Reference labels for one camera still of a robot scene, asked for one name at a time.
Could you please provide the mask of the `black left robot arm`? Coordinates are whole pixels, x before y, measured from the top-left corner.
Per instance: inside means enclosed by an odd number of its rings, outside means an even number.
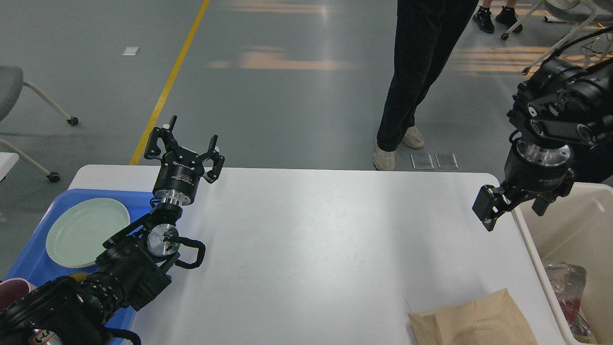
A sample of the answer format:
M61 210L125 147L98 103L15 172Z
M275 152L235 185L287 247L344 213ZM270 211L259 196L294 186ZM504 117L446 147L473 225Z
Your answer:
M109 345L115 338L139 345L138 334L107 322L122 308L139 311L153 301L171 284L172 267L201 266L205 244L180 236L176 225L201 179L219 179L225 158L217 135L202 154L180 146L172 133L176 121L154 127L144 150L145 159L160 161L151 211L102 243L93 273L82 280L60 276L2 308L3 345Z

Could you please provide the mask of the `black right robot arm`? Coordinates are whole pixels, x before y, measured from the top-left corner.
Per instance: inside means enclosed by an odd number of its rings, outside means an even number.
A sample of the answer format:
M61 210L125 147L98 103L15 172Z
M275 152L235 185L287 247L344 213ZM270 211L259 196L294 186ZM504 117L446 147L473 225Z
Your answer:
M567 196L577 175L573 146L594 147L612 139L612 60L588 68L560 60L571 46L611 32L609 26L554 49L519 83L507 116L515 131L500 186L481 186L472 210L492 231L496 221L525 201L542 216Z

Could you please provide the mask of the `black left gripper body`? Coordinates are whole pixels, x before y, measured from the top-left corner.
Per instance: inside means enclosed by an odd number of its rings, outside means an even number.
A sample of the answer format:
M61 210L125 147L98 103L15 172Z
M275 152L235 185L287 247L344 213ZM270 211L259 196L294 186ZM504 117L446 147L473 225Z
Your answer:
M157 199L175 197L182 206L191 205L204 174L202 163L196 163L195 152L167 152L160 160L160 171L153 187Z

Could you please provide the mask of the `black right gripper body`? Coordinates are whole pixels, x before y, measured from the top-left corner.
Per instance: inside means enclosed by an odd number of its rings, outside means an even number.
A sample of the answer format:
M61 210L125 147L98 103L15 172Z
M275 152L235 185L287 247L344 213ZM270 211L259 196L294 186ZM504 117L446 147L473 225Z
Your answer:
M512 202L539 196L552 202L567 196L576 181L573 159L569 146L547 148L527 139L513 140L504 166L503 195Z

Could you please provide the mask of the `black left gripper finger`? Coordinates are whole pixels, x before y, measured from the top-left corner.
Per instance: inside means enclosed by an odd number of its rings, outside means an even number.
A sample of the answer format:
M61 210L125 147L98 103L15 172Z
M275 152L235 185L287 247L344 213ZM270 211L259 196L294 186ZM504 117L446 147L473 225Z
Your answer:
M209 142L208 150L199 155L199 165L202 167L201 177L203 177L209 184L212 184L219 179L225 162L225 157L219 153L219 149L216 146L217 139L218 135L213 135ZM206 171L204 168L204 163L207 161L212 162L211 169L208 171Z
M173 162L184 162L183 149L172 132L177 119L177 115L172 115L168 124L153 127L145 143L145 160L158 160L161 166L170 166Z

